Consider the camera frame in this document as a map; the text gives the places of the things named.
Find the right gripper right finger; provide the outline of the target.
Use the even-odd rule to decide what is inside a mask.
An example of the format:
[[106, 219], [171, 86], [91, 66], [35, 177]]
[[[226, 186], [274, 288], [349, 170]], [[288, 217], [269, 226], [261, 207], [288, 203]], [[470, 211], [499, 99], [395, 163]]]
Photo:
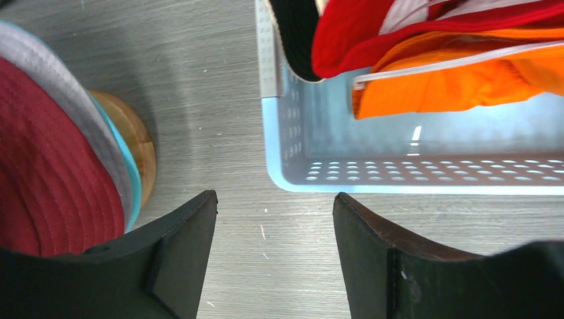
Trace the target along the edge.
[[353, 318], [562, 318], [563, 242], [491, 256], [431, 241], [346, 193], [333, 223]]

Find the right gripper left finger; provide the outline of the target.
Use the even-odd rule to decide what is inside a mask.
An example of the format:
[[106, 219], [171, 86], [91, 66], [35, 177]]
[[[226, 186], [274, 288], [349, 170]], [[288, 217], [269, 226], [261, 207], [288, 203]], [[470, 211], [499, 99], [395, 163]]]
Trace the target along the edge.
[[79, 255], [1, 250], [2, 318], [195, 318], [217, 218], [207, 190]]

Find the dark red bucket hat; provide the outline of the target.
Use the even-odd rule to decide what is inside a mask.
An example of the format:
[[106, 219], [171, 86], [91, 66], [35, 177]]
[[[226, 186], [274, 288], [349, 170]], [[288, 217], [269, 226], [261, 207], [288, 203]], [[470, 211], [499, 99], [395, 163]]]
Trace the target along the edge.
[[1, 246], [79, 254], [124, 234], [118, 190], [93, 148], [24, 71], [1, 60]]

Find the wooden hat stand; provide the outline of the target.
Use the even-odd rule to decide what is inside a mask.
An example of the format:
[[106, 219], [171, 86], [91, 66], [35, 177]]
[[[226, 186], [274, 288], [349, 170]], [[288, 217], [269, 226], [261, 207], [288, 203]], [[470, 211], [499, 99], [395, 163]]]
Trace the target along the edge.
[[99, 90], [89, 92], [109, 115], [132, 153], [140, 174], [141, 206], [144, 207], [156, 184], [157, 159], [153, 139], [143, 120], [128, 103], [107, 92]]

